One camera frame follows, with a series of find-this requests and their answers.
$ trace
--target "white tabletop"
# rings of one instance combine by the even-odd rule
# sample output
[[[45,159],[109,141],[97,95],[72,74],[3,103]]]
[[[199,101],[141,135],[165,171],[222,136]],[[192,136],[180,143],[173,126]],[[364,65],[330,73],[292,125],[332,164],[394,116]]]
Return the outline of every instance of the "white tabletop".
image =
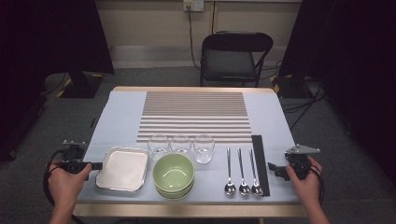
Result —
[[[84,161],[102,161],[106,153],[113,147],[146,147],[143,143],[136,143],[140,120],[145,105],[148,91],[239,91],[243,94],[247,116],[249,119],[252,134],[260,134],[263,139],[265,159],[268,162],[285,165],[285,151],[294,146],[288,124],[280,107],[275,93],[269,89],[229,89],[229,88],[117,88],[110,93],[106,107],[99,119],[94,131],[91,143],[88,147]],[[243,164],[246,182],[251,186],[253,183],[252,170],[248,156],[249,143],[230,146],[232,149],[232,180],[236,186],[241,184],[241,174],[237,159],[236,148],[242,148]],[[98,171],[92,171],[89,181],[86,182],[82,192],[78,196],[78,205],[75,214],[79,216],[153,216],[153,217],[245,217],[257,216],[257,214],[212,214],[208,211],[196,214],[194,208],[191,212],[173,214],[170,209],[166,212],[166,207],[175,209],[184,205],[193,208],[196,205],[210,205],[219,208],[220,206],[250,205],[261,208],[274,204],[283,207],[276,212],[262,214],[263,217],[276,216],[304,216],[298,198],[290,182],[282,178],[275,177],[271,171],[267,171],[270,186],[269,197],[256,197],[254,195],[242,196],[237,193],[228,196],[224,193],[224,186],[228,180],[226,146],[216,146],[213,159],[210,163],[200,164],[194,162],[195,182],[191,192],[178,201],[165,200],[156,192],[152,181],[153,161],[149,160],[148,169],[144,185],[135,192],[118,191],[111,189],[100,189],[95,184]],[[117,211],[109,207],[116,204]],[[131,212],[125,210],[130,206],[158,205],[162,211],[158,214],[141,212],[137,210]],[[93,208],[103,209],[102,214],[93,211]]]

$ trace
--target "striped mat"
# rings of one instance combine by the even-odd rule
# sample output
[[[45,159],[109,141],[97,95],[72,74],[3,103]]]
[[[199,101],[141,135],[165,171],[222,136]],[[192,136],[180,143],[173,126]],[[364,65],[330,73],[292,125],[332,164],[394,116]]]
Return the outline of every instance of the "striped mat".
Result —
[[[251,130],[241,92],[148,91],[138,130],[137,143],[154,134],[172,138],[185,134],[191,140],[209,134],[217,146],[251,144]]]

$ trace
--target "long spoon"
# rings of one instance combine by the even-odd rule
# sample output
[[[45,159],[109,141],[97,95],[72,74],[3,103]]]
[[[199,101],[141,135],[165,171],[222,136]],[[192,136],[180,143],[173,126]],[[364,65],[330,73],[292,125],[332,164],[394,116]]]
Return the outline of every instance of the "long spoon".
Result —
[[[233,195],[236,192],[236,187],[231,182],[231,156],[230,156],[230,148],[227,147],[227,161],[228,161],[228,183],[225,185],[224,190],[228,195]]]
[[[254,169],[253,152],[251,148],[248,150],[248,154],[250,154],[251,168],[253,169],[253,186],[251,187],[251,191],[253,191],[253,194],[256,196],[262,196],[264,192],[260,184],[257,183],[256,170]]]
[[[250,187],[245,183],[245,178],[244,178],[244,167],[242,165],[242,155],[241,155],[241,148],[238,148],[238,157],[239,157],[239,165],[241,166],[241,176],[242,176],[242,184],[239,187],[239,192],[241,192],[242,195],[248,195],[250,193]]]

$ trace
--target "clear glass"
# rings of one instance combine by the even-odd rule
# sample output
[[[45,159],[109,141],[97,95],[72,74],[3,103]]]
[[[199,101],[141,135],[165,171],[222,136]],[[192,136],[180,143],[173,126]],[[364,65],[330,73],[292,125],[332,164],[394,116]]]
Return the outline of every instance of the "clear glass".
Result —
[[[188,156],[191,151],[190,138],[183,134],[176,135],[171,139],[171,149],[174,152],[183,153]]]
[[[148,151],[154,161],[166,155],[169,149],[169,138],[164,134],[155,134],[148,140]]]
[[[194,138],[194,158],[199,163],[208,163],[213,157],[215,140],[208,134],[201,134]]]

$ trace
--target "white plate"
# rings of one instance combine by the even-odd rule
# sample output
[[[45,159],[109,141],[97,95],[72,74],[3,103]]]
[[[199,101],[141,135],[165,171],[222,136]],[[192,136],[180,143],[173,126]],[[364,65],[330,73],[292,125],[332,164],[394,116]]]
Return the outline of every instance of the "white plate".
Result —
[[[142,148],[113,147],[96,177],[96,186],[103,189],[136,191],[146,176],[149,154]]]

